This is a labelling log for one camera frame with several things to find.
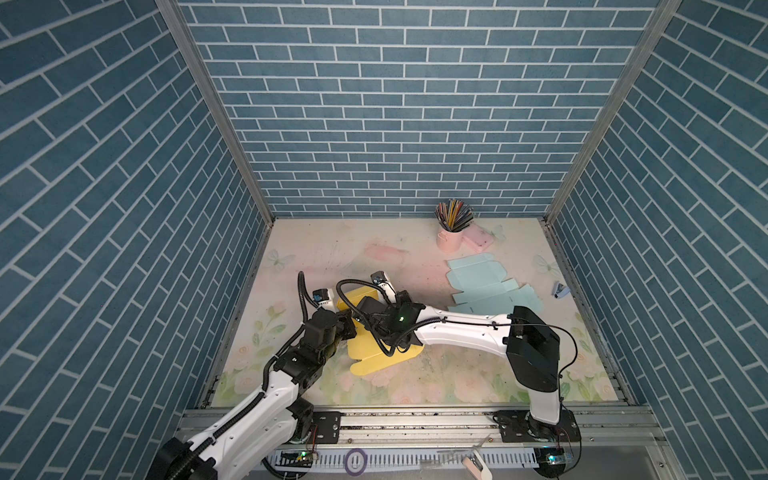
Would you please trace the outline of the light blue flat paper box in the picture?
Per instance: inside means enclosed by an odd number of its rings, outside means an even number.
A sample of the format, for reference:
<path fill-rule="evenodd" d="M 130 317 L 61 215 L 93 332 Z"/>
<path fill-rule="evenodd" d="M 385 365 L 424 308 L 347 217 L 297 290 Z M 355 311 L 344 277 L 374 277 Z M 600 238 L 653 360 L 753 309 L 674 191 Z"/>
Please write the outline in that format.
<path fill-rule="evenodd" d="M 504 266 L 490 253 L 449 260 L 446 278 L 458 290 L 452 295 L 450 311 L 474 314 L 510 314 L 515 307 L 526 307 L 536 314 L 544 305 L 531 285 L 508 278 Z"/>

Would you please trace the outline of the aluminium corner post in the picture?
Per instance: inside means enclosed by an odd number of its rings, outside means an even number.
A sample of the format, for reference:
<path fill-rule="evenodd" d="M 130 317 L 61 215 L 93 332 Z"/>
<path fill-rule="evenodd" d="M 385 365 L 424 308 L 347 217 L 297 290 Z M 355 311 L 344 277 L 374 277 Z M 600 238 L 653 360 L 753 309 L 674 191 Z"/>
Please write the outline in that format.
<path fill-rule="evenodd" d="M 608 99 L 598 113 L 595 123 L 586 135 L 584 142 L 567 174 L 563 178 L 552 202 L 547 207 L 543 217 L 543 225 L 552 228 L 556 219 L 565 207 L 580 177 L 589 165 L 597 147 L 604 139 L 611 123 L 630 93 L 637 78 L 642 72 L 648 59 L 653 53 L 661 36 L 668 27 L 672 17 L 681 5 L 681 0 L 661 0 L 649 17 L 648 23 L 640 36 L 637 45 L 628 56 L 627 61 L 617 78 Z"/>
<path fill-rule="evenodd" d="M 274 216 L 258 185 L 252 166 L 237 137 L 179 3 L 171 0 L 157 0 L 156 4 L 259 213 L 264 218 L 267 227 L 271 228 L 274 223 Z"/>

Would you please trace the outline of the pink flat paper box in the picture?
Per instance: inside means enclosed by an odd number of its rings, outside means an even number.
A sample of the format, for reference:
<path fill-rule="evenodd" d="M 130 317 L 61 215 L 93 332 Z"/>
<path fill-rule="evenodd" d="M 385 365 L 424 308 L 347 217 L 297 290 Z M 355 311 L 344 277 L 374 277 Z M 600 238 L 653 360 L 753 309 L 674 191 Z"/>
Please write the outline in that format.
<path fill-rule="evenodd" d="M 483 253 L 495 243 L 495 237 L 475 223 L 470 224 L 461 234 L 462 242 L 475 253 Z"/>

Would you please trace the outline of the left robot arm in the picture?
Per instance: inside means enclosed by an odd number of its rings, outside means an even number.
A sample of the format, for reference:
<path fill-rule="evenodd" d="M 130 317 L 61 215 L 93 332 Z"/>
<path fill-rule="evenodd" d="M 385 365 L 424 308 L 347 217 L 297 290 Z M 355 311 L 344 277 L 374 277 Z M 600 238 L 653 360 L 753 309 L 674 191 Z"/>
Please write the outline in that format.
<path fill-rule="evenodd" d="M 279 446 L 309 432 L 314 406 L 302 398 L 339 343 L 356 335 L 351 312 L 317 309 L 265 365 L 262 386 L 187 441 L 157 452 L 148 479 L 242 479 Z"/>

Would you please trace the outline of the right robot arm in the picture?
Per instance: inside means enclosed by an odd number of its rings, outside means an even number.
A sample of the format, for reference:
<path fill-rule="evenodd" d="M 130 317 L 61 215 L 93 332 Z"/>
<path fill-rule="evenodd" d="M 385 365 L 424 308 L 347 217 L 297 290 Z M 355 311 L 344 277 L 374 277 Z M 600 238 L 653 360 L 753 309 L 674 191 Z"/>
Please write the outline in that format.
<path fill-rule="evenodd" d="M 560 337 L 531 309 L 516 306 L 499 315 L 447 312 L 413 302 L 405 291 L 394 301 L 365 296 L 357 305 L 343 303 L 388 357 L 416 345 L 447 345 L 506 358 L 518 384 L 528 390 L 529 417 L 539 424 L 559 423 Z"/>

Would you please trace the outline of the pink metal pencil cup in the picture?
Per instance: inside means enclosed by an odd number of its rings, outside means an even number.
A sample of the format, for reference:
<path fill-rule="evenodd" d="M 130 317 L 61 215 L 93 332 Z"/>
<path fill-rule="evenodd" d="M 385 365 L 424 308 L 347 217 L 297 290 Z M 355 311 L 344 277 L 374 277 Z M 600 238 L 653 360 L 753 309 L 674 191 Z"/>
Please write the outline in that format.
<path fill-rule="evenodd" d="M 437 247 L 445 253 L 453 253 L 457 251 L 463 242 L 463 232 L 449 231 L 440 229 L 436 237 Z"/>

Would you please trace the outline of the yellow paper box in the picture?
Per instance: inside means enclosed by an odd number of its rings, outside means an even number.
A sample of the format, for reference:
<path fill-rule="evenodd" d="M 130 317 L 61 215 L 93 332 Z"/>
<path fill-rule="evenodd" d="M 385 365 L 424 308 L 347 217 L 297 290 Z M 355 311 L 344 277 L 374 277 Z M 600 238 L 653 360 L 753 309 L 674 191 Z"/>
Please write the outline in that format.
<path fill-rule="evenodd" d="M 360 286 L 354 290 L 345 293 L 347 298 L 357 305 L 365 296 L 371 296 L 376 300 L 381 300 L 381 294 L 372 287 Z M 340 311 L 348 310 L 349 307 L 342 301 L 337 300 L 336 306 Z M 396 352 L 388 357 L 381 352 L 377 346 L 373 335 L 364 328 L 364 326 L 352 314 L 356 335 L 347 341 L 347 351 L 349 357 L 355 360 L 350 367 L 350 372 L 356 376 L 366 376 L 380 370 L 384 370 L 393 365 L 415 358 L 424 350 L 423 346 L 411 346 L 405 352 Z"/>

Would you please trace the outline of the white pink clip tool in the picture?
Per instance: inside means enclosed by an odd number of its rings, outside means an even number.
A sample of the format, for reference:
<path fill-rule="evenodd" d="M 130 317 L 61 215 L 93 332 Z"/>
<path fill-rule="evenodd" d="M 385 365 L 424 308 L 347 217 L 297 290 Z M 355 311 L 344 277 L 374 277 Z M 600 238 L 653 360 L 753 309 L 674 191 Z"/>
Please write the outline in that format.
<path fill-rule="evenodd" d="M 462 464 L 475 480 L 492 480 L 493 474 L 477 450 L 472 450 L 462 460 Z"/>

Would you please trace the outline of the coloured pencils bundle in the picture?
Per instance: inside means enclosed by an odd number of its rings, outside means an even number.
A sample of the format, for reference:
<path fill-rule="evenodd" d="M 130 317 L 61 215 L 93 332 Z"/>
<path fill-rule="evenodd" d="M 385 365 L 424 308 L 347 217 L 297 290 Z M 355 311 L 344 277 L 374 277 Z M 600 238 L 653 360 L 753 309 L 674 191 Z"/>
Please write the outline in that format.
<path fill-rule="evenodd" d="M 475 215 L 472 208 L 464 201 L 450 199 L 439 202 L 434 214 L 440 227 L 450 233 L 458 233 L 470 226 Z"/>

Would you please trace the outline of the aluminium corner post right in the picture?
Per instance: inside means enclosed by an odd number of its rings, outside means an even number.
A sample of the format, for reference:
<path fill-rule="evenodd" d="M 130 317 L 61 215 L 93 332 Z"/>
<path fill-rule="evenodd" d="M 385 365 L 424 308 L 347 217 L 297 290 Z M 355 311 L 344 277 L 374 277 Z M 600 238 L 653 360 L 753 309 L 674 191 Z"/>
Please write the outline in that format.
<path fill-rule="evenodd" d="M 661 0 L 649 17 L 648 23 L 640 36 L 637 45 L 628 56 L 627 61 L 617 78 L 608 99 L 598 113 L 595 123 L 586 135 L 584 142 L 567 174 L 563 178 L 552 202 L 547 207 L 543 217 L 543 225 L 552 228 L 556 219 L 565 207 L 580 177 L 589 165 L 597 147 L 604 139 L 611 123 L 630 93 L 637 78 L 642 72 L 648 59 L 653 53 L 661 36 L 668 27 L 672 17 L 681 5 L 681 0 Z"/>

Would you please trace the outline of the aluminium corner post left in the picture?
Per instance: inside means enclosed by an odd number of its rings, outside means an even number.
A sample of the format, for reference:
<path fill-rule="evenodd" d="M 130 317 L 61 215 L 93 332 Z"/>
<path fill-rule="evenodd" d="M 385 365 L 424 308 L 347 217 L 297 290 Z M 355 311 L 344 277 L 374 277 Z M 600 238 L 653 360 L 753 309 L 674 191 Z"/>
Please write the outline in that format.
<path fill-rule="evenodd" d="M 259 213 L 264 218 L 267 227 L 271 228 L 274 223 L 274 216 L 258 185 L 252 166 L 237 137 L 179 3 L 171 0 L 157 0 L 156 4 Z"/>

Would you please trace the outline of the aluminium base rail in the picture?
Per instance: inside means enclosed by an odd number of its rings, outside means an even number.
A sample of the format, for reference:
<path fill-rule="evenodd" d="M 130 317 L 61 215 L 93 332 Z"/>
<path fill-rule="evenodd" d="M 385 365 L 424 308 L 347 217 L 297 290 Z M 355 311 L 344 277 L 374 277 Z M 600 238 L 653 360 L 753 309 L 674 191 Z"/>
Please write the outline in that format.
<path fill-rule="evenodd" d="M 561 402 L 560 421 L 555 426 L 533 421 L 529 410 L 530 405 L 314 407 L 306 437 L 279 446 L 252 470 L 264 465 L 277 478 L 314 468 L 349 471 L 351 456 L 359 455 L 362 470 L 368 471 L 379 453 L 391 456 L 397 465 L 411 465 L 421 453 L 433 454 L 445 464 L 477 450 L 487 466 L 493 462 L 514 464 L 553 478 L 577 466 L 587 448 L 641 445 L 661 478 L 683 476 L 666 436 L 647 407 L 616 404 L 569 408 Z M 187 412 L 182 426 L 189 436 L 181 441 L 202 432 L 229 411 Z"/>

